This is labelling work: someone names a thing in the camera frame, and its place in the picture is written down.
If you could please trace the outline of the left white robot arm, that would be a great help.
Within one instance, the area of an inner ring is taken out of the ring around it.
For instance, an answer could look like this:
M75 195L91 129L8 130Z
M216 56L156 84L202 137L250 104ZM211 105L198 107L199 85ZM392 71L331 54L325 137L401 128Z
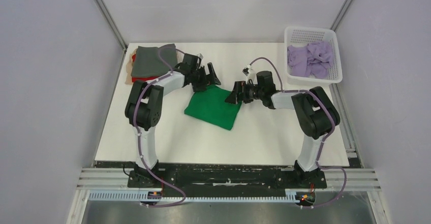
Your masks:
M161 119L164 96L187 85L194 92L202 92L211 85L221 84L213 64L203 66L201 62L201 55L186 53L182 62L169 67L166 74L150 81L137 80L132 85L125 116L137 136L137 159L130 175L147 187L156 186L160 180L159 172L154 170L159 163L155 130Z

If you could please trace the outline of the green t shirt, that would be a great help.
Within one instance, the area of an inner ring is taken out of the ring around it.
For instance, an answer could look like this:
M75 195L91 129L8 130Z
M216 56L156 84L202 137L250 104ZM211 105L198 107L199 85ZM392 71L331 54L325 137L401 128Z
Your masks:
M195 92L184 114L230 131L242 105L226 103L225 99L230 93L216 85L207 87L205 91Z

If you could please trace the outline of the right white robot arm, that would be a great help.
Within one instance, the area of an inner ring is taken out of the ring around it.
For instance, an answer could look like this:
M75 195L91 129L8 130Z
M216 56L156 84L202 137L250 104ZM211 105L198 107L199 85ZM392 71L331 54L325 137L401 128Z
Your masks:
M314 87L309 90L279 90L270 71L256 74L257 82L236 81L226 103L251 103L260 100L271 110L289 109L296 113L304 134L300 155L294 163L293 179L297 186L307 187L320 170L319 160L323 144L340 123L340 115L325 90Z

